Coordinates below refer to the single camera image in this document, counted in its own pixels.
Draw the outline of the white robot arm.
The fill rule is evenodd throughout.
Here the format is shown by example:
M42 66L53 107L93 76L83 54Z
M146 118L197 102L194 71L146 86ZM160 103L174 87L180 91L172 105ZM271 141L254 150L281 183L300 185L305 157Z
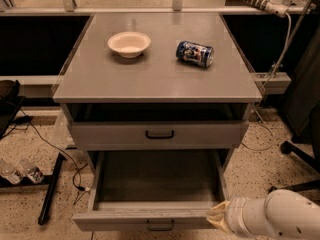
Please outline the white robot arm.
M208 211L207 221L240 238L320 240L320 207L285 189L275 190L262 199L236 197L223 201Z

